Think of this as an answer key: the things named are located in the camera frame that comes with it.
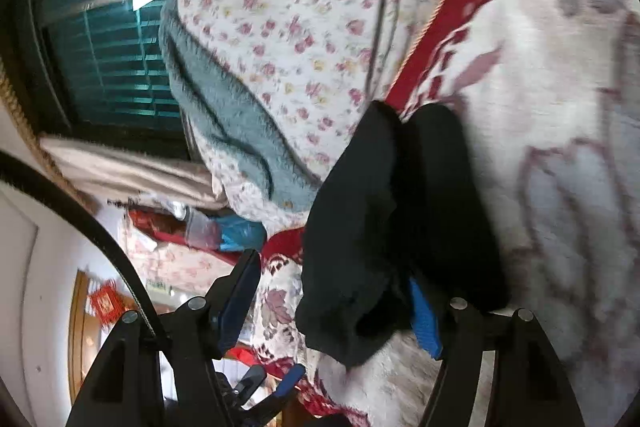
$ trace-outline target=green window blind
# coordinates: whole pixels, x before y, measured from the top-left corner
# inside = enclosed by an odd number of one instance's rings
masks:
[[[182,129],[158,46],[165,0],[136,11],[132,0],[40,1],[50,61],[77,121]]]

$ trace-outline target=plastic bag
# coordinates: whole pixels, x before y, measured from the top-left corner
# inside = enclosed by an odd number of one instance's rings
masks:
[[[185,240],[190,247],[204,250],[242,251],[248,248],[260,251],[267,240],[261,223],[244,217],[208,217],[192,210],[187,222]]]

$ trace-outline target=black plastic part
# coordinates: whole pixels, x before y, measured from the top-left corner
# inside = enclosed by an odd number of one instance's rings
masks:
[[[172,340],[172,366],[178,393],[180,427],[234,425],[213,361],[207,355],[201,332],[207,325],[208,306],[193,310],[190,301],[162,317]]]
[[[456,331],[445,354],[420,427],[467,427],[482,362],[482,315],[472,306],[450,309]]]
[[[342,413],[313,418],[305,423],[304,427],[351,427],[351,422]]]
[[[235,404],[244,405],[267,378],[267,372],[261,365],[252,365],[244,377],[234,387]]]
[[[638,427],[640,425],[640,393],[636,394],[633,402],[628,407],[622,418],[616,423],[616,427]]]
[[[239,411],[241,424],[246,427],[259,427],[275,418],[289,400],[296,396],[298,390],[295,388],[295,384],[304,375],[305,367],[299,363],[294,364],[273,393],[251,409]]]
[[[531,317],[514,313],[498,341],[486,427],[584,427],[562,363]]]
[[[205,333],[212,359],[221,359],[236,345],[258,282],[260,256],[255,250],[245,250],[233,272],[216,279],[209,288],[209,328]]]
[[[86,376],[66,427],[161,427],[158,349],[146,343],[142,318],[113,327]]]

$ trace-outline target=blue handle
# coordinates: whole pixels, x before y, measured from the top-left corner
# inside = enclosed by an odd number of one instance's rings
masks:
[[[276,390],[273,392],[273,395],[277,396],[278,398],[282,398],[289,394],[289,391],[291,391],[296,386],[300,378],[305,376],[305,372],[305,366],[301,363],[293,365],[291,369],[289,369],[289,372],[284,376],[282,381],[278,384]]]
[[[415,279],[411,278],[409,283],[411,296],[414,300],[414,316],[411,318],[411,326],[414,328],[415,338],[418,340],[418,345],[437,360],[442,354],[438,319],[433,314],[431,306],[424,298]]]

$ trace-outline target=black strap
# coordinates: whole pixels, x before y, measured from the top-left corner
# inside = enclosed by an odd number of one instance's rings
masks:
[[[129,288],[140,314],[170,360],[169,341],[131,261],[104,227],[81,204],[30,166],[0,151],[0,180],[39,201],[91,241],[113,264]]]

